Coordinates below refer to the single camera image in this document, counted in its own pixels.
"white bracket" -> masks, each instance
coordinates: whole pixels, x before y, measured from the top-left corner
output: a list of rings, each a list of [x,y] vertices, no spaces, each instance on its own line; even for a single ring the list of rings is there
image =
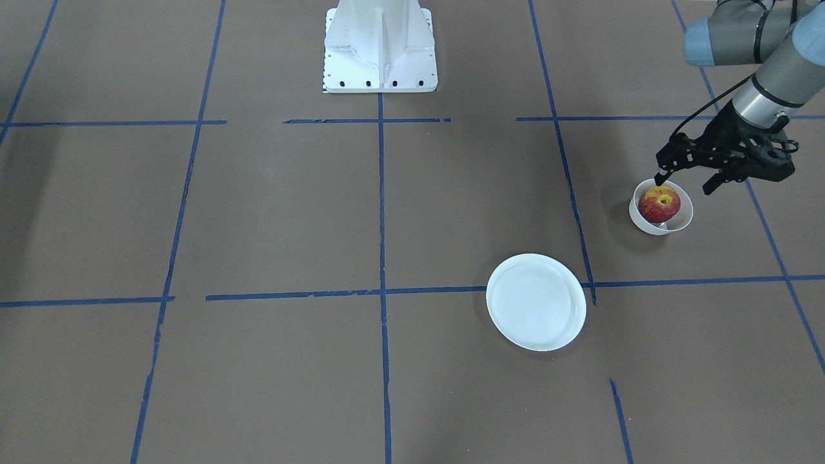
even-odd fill
[[[432,92],[432,13],[418,0],[340,0],[327,12],[323,90]]]

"white mounting plate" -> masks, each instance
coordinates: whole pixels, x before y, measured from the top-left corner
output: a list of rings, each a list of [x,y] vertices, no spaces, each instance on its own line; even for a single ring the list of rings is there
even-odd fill
[[[330,8],[327,11],[325,31],[329,31],[336,10]],[[432,13],[427,8],[421,11],[432,32]],[[378,69],[361,62],[352,52],[325,49],[323,90],[330,93],[432,92],[438,87],[436,51],[409,50],[403,59],[393,64],[387,82],[379,83],[379,80]]]

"red apple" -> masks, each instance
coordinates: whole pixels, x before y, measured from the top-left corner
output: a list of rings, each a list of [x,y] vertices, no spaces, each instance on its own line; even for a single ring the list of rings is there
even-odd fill
[[[651,224],[661,224],[679,212],[679,194],[670,187],[654,187],[639,199],[639,212]]]

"round white plate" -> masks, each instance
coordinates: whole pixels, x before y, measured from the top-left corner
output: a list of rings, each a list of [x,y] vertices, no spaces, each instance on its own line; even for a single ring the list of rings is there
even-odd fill
[[[487,284],[487,308],[507,339],[533,351],[572,342],[587,315],[576,276],[555,259],[533,253],[498,265]]]

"blue grid line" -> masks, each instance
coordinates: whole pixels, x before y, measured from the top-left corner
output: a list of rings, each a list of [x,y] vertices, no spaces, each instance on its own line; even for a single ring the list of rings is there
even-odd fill
[[[129,125],[224,125],[224,119],[203,121],[53,121],[53,122],[12,122],[6,127],[112,127]]]
[[[158,350],[160,349],[161,326],[166,315],[167,303],[169,301],[169,290],[172,286],[172,274],[175,270],[175,259],[177,257],[177,247],[181,239],[181,229],[183,228],[183,217],[186,214],[186,197],[189,194],[189,184],[192,179],[192,171],[195,168],[195,156],[198,150],[198,142],[200,141],[200,123],[204,119],[206,111],[206,99],[209,96],[209,87],[212,80],[212,70],[215,67],[215,56],[218,53],[218,41],[220,39],[220,28],[224,21],[224,10],[226,8],[226,0],[221,0],[220,10],[218,11],[218,21],[214,30],[214,39],[212,40],[212,51],[210,53],[209,66],[206,70],[206,80],[204,81],[203,93],[200,97],[200,110],[198,111],[198,124],[195,125],[195,136],[192,139],[192,149],[189,154],[189,165],[186,168],[186,181],[183,185],[183,193],[181,195],[181,206],[177,212],[177,224],[175,226],[175,235],[172,240],[172,251],[169,254],[169,271],[166,276],[166,282],[163,284],[163,298],[160,303],[158,311],[158,324],[155,327],[154,345],[152,350],[152,366],[146,376],[146,384],[144,386],[144,396],[140,404],[140,413],[138,416],[138,426],[134,433],[134,445],[132,446],[132,457],[130,464],[137,464],[138,454],[140,451],[140,440],[143,437],[144,424],[146,421],[146,410],[149,406],[149,395],[152,391],[152,383],[154,379],[154,370],[158,362]]]
[[[14,103],[12,103],[12,108],[8,112],[8,116],[6,116],[6,125],[0,130],[0,145],[6,139],[6,134],[8,133],[8,125],[12,123],[14,120],[14,113],[17,112],[17,106],[20,105],[20,99],[23,96],[23,91],[26,90],[26,84],[29,82],[29,77],[31,76],[31,70],[34,69],[35,63],[37,62],[37,57],[40,56],[40,50],[43,48],[43,43],[46,41],[46,35],[49,33],[49,28],[51,27],[52,19],[54,18],[54,11],[57,10],[57,2],[58,0],[54,0],[52,2],[52,7],[49,10],[49,16],[46,17],[46,23],[43,26],[43,32],[40,33],[40,39],[37,41],[37,46],[35,47],[35,53],[31,56],[31,61],[29,61],[29,66],[26,68],[26,72],[23,74],[23,80],[20,82],[20,87],[17,89],[17,95],[14,97]]]
[[[582,218],[578,214],[578,206],[576,204],[576,193],[573,191],[573,179],[570,177],[570,167],[568,166],[567,153],[564,150],[564,140],[562,138],[561,126],[559,126],[559,114],[556,112],[556,102],[553,98],[553,87],[550,85],[550,76],[547,71],[547,62],[545,61],[545,51],[541,44],[541,35],[539,34],[539,23],[535,18],[535,8],[533,7],[533,0],[527,0],[530,5],[530,18],[533,21],[533,32],[535,33],[535,43],[539,49],[539,59],[541,61],[541,70],[544,73],[544,85],[547,87],[547,98],[550,103],[550,112],[553,114],[553,125],[556,129],[556,139],[559,142],[559,152],[562,158],[562,165],[564,167],[564,176],[567,178],[568,189],[570,190],[570,204],[573,207],[573,215],[576,217],[576,225],[578,226],[578,238],[582,246],[582,258],[584,260],[584,268],[587,272],[587,282],[590,283],[590,292],[593,298],[593,304],[596,304],[596,288],[593,286],[593,272],[590,269],[590,258],[587,256],[587,243],[584,240],[584,229],[582,229]]]
[[[825,274],[805,274],[798,276],[788,276],[791,281],[825,281]],[[596,288],[616,288],[616,287],[637,287],[637,286],[680,286],[680,285],[719,285],[731,283],[761,283],[761,282],[784,282],[785,276],[755,276],[755,277],[714,277],[704,279],[667,279],[667,280],[644,280],[644,281],[613,281],[613,282],[593,282]],[[579,282],[582,288],[590,288],[588,282]],[[427,293],[472,293],[487,291],[486,286],[415,286],[387,288],[387,295],[412,295]],[[236,300],[283,300],[294,298],[310,297],[335,297],[335,296],[375,296],[380,295],[380,288],[361,290],[330,290],[330,291],[285,291],[272,293],[229,293],[221,295],[208,295],[206,301],[236,301]]]
[[[449,117],[405,117],[379,119],[288,119],[283,124],[399,124],[399,123],[452,122]]]
[[[616,406],[616,416],[619,418],[619,428],[621,429],[621,441],[625,444],[625,455],[627,464],[633,464],[633,452],[630,451],[630,438],[627,435],[627,424],[625,423],[625,412],[621,408],[621,398],[616,389],[616,382],[610,379],[610,389],[613,390],[613,403]]]
[[[142,296],[137,298],[91,298],[82,300],[35,300],[35,301],[0,301],[0,308],[36,308],[46,306],[90,306],[90,305],[127,305],[138,303],[160,303],[161,296]]]
[[[679,11],[679,6],[676,4],[676,0],[671,0],[671,4],[673,5],[673,10],[676,12],[676,16],[679,18],[679,23],[681,24],[682,30],[686,31],[685,21],[681,17],[681,12]],[[713,88],[710,85],[710,80],[708,79],[708,75],[705,72],[705,69],[700,67],[699,71],[701,71],[702,78],[705,80],[705,85],[708,87],[708,93],[710,94],[711,98],[715,99],[716,96],[714,94]],[[718,112],[719,104],[715,104],[715,106],[716,111]],[[796,306],[796,311],[799,314],[799,319],[802,321],[802,325],[805,328],[805,333],[808,335],[808,340],[811,343],[811,348],[813,348],[813,353],[816,355],[817,361],[819,362],[819,367],[822,369],[823,374],[825,374],[825,358],[823,358],[822,351],[819,349],[819,343],[817,343],[817,339],[816,337],[814,337],[813,331],[811,330],[810,324],[808,322],[808,317],[805,315],[805,311],[802,308],[802,304],[799,302],[799,298],[796,295],[794,284],[791,281],[787,269],[785,268],[785,262],[782,260],[782,256],[779,252],[779,247],[776,246],[776,241],[774,240],[773,234],[771,233],[771,228],[768,225],[767,219],[765,218],[765,214],[762,211],[762,208],[759,204],[757,194],[753,191],[753,186],[751,185],[750,179],[745,180],[745,185],[747,186],[747,190],[751,195],[753,205],[757,209],[759,221],[762,222],[762,228],[765,229],[765,234],[767,235],[768,242],[771,244],[771,249],[773,250],[776,262],[779,264],[780,270],[782,271],[782,277],[785,280],[785,285],[787,285],[788,287],[788,292],[790,293],[790,297],[793,300],[794,305]]]
[[[384,462],[391,464],[393,461],[393,441],[392,428],[390,422],[389,404],[389,335],[387,332],[387,273],[385,269],[387,249],[384,239],[386,227],[384,213],[386,203],[384,201],[384,94],[378,94],[378,172],[379,172],[379,223],[381,233],[380,245],[380,266],[379,274],[381,280],[381,353],[384,372]]]
[[[684,121],[687,116],[519,116],[518,122],[537,121]],[[694,119],[713,119],[712,116],[697,116]]]

